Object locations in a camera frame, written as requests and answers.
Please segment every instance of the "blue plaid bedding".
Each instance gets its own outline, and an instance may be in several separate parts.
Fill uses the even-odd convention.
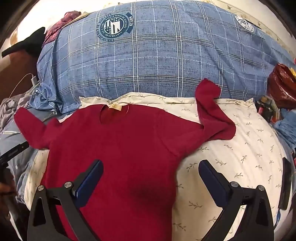
[[[220,98],[259,98],[277,62],[294,65],[275,40],[214,5],[121,4],[66,26],[44,46],[37,63],[41,84],[30,105],[67,113],[80,106],[79,96],[193,97],[203,78],[220,86]]]

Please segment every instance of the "printed emblem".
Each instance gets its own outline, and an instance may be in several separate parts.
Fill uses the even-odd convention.
[[[250,32],[254,32],[254,26],[252,24],[250,24],[248,21],[246,21],[245,19],[243,19],[242,17],[236,15],[235,19],[237,20],[237,22],[246,30],[250,31]]]
[[[97,36],[103,41],[114,41],[133,29],[133,16],[128,12],[126,15],[111,14],[99,21],[96,27]]]

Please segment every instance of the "pink fabric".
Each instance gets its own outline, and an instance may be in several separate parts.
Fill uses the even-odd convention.
[[[79,17],[80,15],[81,15],[81,12],[78,12],[78,11],[66,12],[65,16],[47,31],[42,47],[45,44],[54,41],[60,29],[64,27],[67,23]]]

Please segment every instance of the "cord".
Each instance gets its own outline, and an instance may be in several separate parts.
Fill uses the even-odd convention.
[[[15,88],[13,89],[13,91],[15,91],[15,89],[17,88],[17,86],[19,85],[19,83],[21,83],[21,81],[22,81],[27,75],[29,75],[29,74],[32,75],[32,78],[34,77],[34,75],[33,75],[32,73],[27,73],[27,74],[26,74],[26,75],[20,80],[20,82],[17,83],[17,85],[15,86]]]

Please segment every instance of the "brown bag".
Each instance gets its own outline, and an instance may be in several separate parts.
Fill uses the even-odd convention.
[[[267,80],[268,94],[278,108],[296,108],[296,79],[284,64],[276,64]]]

